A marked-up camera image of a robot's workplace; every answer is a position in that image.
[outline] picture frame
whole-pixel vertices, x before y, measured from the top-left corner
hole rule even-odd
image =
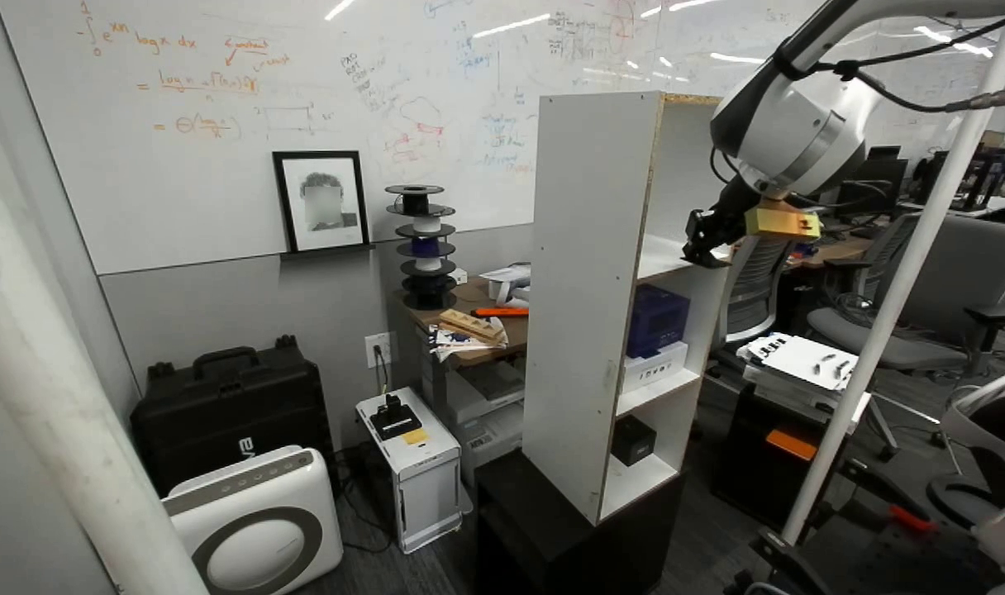
[[[289,250],[369,244],[359,152],[271,152]]]

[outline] wall outlet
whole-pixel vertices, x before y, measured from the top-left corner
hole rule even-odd
[[[379,346],[383,365],[392,365],[392,333],[366,333],[363,346],[366,346],[366,367],[378,367],[372,346]]]

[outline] whiteboard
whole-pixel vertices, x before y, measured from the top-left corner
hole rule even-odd
[[[98,275],[281,255],[271,152],[357,149],[456,228],[531,220],[549,91],[723,97],[818,0],[8,0]]]

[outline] stacked objects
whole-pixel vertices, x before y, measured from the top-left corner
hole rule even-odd
[[[402,300],[417,312],[444,312],[454,307],[454,278],[456,270],[446,255],[456,247],[446,244],[446,234],[454,234],[454,225],[444,225],[439,218],[456,215],[456,207],[429,205],[429,194],[439,194],[439,185],[389,185],[389,194],[401,194],[389,213],[406,215],[409,225],[396,228],[406,244],[401,244],[401,255],[409,262],[401,264],[402,278]]]

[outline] white air purifier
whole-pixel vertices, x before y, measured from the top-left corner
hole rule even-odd
[[[304,446],[186,479],[164,513],[216,595],[290,593],[343,555],[325,456]]]

